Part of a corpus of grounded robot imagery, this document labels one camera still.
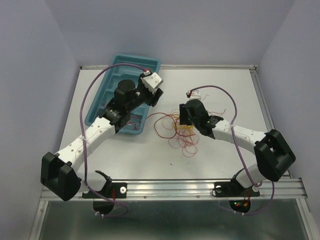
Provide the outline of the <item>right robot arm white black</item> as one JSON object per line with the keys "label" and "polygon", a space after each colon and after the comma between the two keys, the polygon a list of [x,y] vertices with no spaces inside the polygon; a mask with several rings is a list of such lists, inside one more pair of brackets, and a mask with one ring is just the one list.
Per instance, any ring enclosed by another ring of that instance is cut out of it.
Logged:
{"label": "right robot arm white black", "polygon": [[278,130],[263,132],[233,125],[220,116],[209,115],[198,99],[180,104],[179,115],[181,124],[194,126],[203,136],[234,144],[239,155],[240,148],[254,154],[256,163],[243,167],[231,179],[230,189],[235,195],[242,195],[249,187],[264,180],[277,182],[296,161]]}

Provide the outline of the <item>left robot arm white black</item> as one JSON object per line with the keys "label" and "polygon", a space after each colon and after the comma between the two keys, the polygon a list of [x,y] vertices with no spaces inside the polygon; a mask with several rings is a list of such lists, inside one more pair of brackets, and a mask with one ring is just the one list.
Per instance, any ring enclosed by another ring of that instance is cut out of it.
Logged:
{"label": "left robot arm white black", "polygon": [[47,152],[41,160],[40,182],[63,201],[73,198],[83,179],[77,172],[87,157],[108,137],[118,133],[130,120],[131,112],[142,104],[154,107],[163,91],[156,74],[140,77],[138,84],[121,80],[114,97],[93,123],[72,143],[57,153]]}

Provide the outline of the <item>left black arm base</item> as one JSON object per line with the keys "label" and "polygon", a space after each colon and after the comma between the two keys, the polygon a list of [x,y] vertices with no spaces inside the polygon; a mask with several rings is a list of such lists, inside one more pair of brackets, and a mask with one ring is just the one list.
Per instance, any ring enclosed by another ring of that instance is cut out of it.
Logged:
{"label": "left black arm base", "polygon": [[[101,218],[116,218],[126,215],[129,211],[129,207],[124,203],[121,203],[118,199],[125,199],[127,197],[128,184],[126,182],[115,182],[110,176],[100,170],[95,170],[95,173],[102,176],[104,184],[98,190],[89,189],[88,193],[83,193],[82,197],[85,199],[103,199],[104,201],[98,201],[92,203],[92,209],[96,216]],[[121,213],[112,214],[115,207],[122,207],[124,211]]]}

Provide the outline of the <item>teal plastic compartment tray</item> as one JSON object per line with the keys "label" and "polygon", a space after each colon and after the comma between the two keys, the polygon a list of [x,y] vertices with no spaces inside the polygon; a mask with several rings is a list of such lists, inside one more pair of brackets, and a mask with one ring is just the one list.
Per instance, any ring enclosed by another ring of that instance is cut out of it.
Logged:
{"label": "teal plastic compartment tray", "polygon": [[[158,73],[160,71],[162,61],[159,58],[152,58],[142,55],[115,54],[110,62],[111,65],[128,63],[149,69],[151,72]],[[114,90],[121,80],[132,80],[136,85],[142,71],[132,66],[117,66],[107,70],[102,78],[99,88],[87,112],[84,123],[89,126],[98,117],[107,106],[107,103],[114,97]],[[143,132],[149,106],[142,104],[130,114],[129,124],[124,126],[119,132],[127,135],[139,135]]]}

